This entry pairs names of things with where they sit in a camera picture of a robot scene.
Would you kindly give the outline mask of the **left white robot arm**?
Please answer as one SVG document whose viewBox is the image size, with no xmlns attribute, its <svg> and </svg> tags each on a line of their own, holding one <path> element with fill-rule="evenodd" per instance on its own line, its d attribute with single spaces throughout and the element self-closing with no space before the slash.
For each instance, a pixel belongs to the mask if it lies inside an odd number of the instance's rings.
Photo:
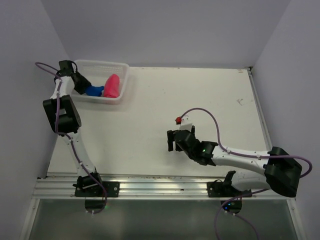
<svg viewBox="0 0 320 240">
<path fill-rule="evenodd" d="M 106 194 L 104 184 L 95 165 L 89 158 L 82 140 L 81 117 L 71 97 L 72 91 L 83 95 L 92 84 L 78 71 L 74 61 L 62 60 L 54 75 L 55 89 L 42 105 L 52 130 L 67 145 L 73 158 L 77 181 L 76 197 L 102 197 Z"/>
</svg>

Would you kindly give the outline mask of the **blue microfiber towel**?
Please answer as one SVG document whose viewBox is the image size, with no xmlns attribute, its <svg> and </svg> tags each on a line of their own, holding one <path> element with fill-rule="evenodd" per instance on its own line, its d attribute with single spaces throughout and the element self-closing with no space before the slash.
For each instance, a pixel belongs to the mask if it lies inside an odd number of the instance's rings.
<svg viewBox="0 0 320 240">
<path fill-rule="evenodd" d="M 91 96 L 91 97 L 101 97 L 104 91 L 104 86 L 88 86 L 84 93 L 87 96 Z"/>
</svg>

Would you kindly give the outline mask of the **pink microfiber towel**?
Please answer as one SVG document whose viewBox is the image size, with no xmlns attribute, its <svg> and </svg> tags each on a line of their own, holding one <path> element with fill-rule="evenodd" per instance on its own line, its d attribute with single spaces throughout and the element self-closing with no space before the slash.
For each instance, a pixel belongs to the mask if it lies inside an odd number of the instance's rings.
<svg viewBox="0 0 320 240">
<path fill-rule="evenodd" d="M 119 86 L 120 86 L 119 76 L 117 74 L 112 74 L 105 82 L 103 97 L 118 98 L 120 96 Z"/>
</svg>

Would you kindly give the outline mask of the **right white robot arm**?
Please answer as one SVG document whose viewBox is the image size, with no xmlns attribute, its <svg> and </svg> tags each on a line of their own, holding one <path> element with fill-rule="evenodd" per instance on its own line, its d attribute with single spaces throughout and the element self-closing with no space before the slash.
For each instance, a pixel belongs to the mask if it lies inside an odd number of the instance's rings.
<svg viewBox="0 0 320 240">
<path fill-rule="evenodd" d="M 202 166 L 228 166 L 224 181 L 209 183 L 211 197 L 238 197 L 251 195 L 252 190 L 272 190 L 294 198 L 297 195 L 302 166 L 289 157 L 282 148 L 258 152 L 249 157 L 247 151 L 233 154 L 230 148 L 222 148 L 216 142 L 199 141 L 195 127 L 168 130 L 168 151 L 184 152 L 189 159 Z"/>
</svg>

